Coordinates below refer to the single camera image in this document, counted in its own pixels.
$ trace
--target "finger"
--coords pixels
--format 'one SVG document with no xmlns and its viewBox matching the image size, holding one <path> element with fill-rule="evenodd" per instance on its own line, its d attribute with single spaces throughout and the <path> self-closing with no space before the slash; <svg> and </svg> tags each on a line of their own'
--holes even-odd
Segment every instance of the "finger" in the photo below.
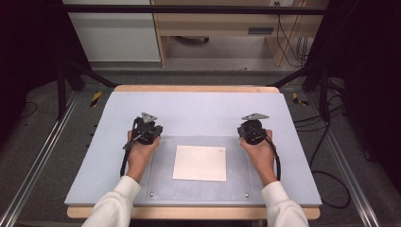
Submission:
<svg viewBox="0 0 401 227">
<path fill-rule="evenodd" d="M 273 140 L 273 131 L 266 130 L 266 134 L 268 135 L 269 139 L 272 141 Z"/>
<path fill-rule="evenodd" d="M 132 131 L 128 131 L 128 141 L 131 140 L 131 137 L 132 137 Z"/>
<path fill-rule="evenodd" d="M 243 148 L 247 146 L 247 141 L 243 137 L 239 137 L 239 145 Z"/>
<path fill-rule="evenodd" d="M 153 144 L 154 144 L 156 147 L 159 146 L 159 144 L 160 144 L 160 136 L 157 136 L 157 137 L 154 139 Z"/>
</svg>

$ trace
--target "floor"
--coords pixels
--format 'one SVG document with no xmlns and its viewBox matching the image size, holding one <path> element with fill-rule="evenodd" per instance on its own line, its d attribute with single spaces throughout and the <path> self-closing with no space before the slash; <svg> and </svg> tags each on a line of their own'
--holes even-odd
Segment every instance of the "floor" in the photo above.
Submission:
<svg viewBox="0 0 401 227">
<path fill-rule="evenodd" d="M 164 68 L 153 62 L 122 62 L 114 65 L 97 62 L 94 63 L 94 68 L 100 75 L 119 83 L 224 85 L 267 85 L 296 70 L 296 67 L 287 64 L 281 68 L 273 66 L 269 52 L 261 51 L 266 49 L 263 38 L 219 37 L 211 38 L 207 44 L 199 40 L 175 38 L 170 43 Z M 83 92 L 78 93 L 77 104 L 67 124 L 46 157 L 41 175 L 23 201 L 25 206 L 17 210 L 15 226 L 79 226 L 83 222 L 82 219 L 70 219 L 66 216 L 67 207 L 63 204 L 63 200 L 74 181 L 86 149 L 91 143 L 92 135 L 96 131 L 96 124 L 101 117 L 107 97 L 112 91 L 91 79 L 84 80 L 87 86 Z M 316 103 L 317 95 L 315 92 L 304 93 L 300 88 L 302 81 L 303 79 L 296 79 L 281 90 L 294 121 L 317 114 L 313 104 Z M 94 93 L 99 90 L 103 93 L 96 107 L 89 107 Z M 308 101 L 309 105 L 294 102 L 294 92 L 297 93 L 299 100 Z M 76 93 L 69 91 L 68 95 L 74 96 Z M 54 82 L 31 91 L 27 97 L 29 103 L 21 114 L 21 120 L 16 124 L 10 139 L 1 147 L 0 213 L 2 214 L 7 211 L 36 157 L 44 149 L 47 136 L 52 132 L 57 117 L 56 96 Z M 340 98 L 333 92 L 330 92 L 330 96 L 333 97 L 330 109 L 339 107 Z M 320 129 L 322 124 L 324 123 L 315 120 L 296 123 L 308 160 L 311 159 L 322 138 L 323 129 Z M 363 221 L 358 210 L 359 201 L 353 196 L 351 203 L 343 209 L 322 205 L 321 217 L 310 221 L 310 225 L 401 226 L 401 197 L 392 187 L 380 164 L 365 160 L 363 145 L 360 144 L 352 122 L 346 117 L 343 108 L 332 113 L 329 129 L 328 134 L 334 136 L 341 153 L 345 154 L 345 159 L 352 168 L 358 185 L 379 224 Z M 312 169 L 329 172 L 344 181 L 341 166 L 336 162 L 331 138 L 327 136 L 323 140 Z M 337 206 L 346 203 L 346 191 L 336 180 L 316 173 L 315 181 L 325 201 Z"/>
</svg>

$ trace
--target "table top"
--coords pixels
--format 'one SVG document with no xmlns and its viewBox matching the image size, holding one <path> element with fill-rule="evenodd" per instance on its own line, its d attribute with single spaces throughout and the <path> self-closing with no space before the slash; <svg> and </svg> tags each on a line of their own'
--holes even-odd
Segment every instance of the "table top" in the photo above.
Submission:
<svg viewBox="0 0 401 227">
<path fill-rule="evenodd" d="M 279 93 L 273 87 L 252 86 L 162 86 L 121 85 L 115 92 L 220 92 L 220 93 Z M 88 218 L 93 206 L 69 206 L 70 218 Z M 308 219 L 320 216 L 318 206 L 303 207 Z M 136 206 L 132 218 L 143 219 L 265 219 L 265 207 L 252 206 Z"/>
</svg>

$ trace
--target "hand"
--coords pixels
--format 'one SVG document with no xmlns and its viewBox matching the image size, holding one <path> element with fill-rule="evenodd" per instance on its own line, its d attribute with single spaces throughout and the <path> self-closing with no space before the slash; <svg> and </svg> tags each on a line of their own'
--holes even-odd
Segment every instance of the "hand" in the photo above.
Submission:
<svg viewBox="0 0 401 227">
<path fill-rule="evenodd" d="M 273 132 L 266 130 L 266 134 L 272 139 Z M 277 178 L 274 174 L 274 152 L 271 146 L 266 140 L 263 140 L 257 145 L 248 144 L 244 138 L 240 138 L 241 147 L 243 147 L 256 169 L 263 186 L 265 187 L 269 183 L 277 182 Z"/>
<path fill-rule="evenodd" d="M 131 140 L 132 131 L 128 131 L 128 141 Z M 136 182 L 140 183 L 142 175 L 153 151 L 160 144 L 160 136 L 157 136 L 151 145 L 143 145 L 139 142 L 135 142 L 130 150 L 130 156 L 128 157 L 128 172 L 127 176 L 133 178 Z"/>
</svg>

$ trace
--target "white paper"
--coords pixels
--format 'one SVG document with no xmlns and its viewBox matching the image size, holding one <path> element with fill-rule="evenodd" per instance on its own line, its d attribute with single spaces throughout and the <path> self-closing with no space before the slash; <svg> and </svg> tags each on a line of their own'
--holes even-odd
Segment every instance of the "white paper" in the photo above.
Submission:
<svg viewBox="0 0 401 227">
<path fill-rule="evenodd" d="M 225 148 L 177 146 L 173 179 L 226 182 Z"/>
</svg>

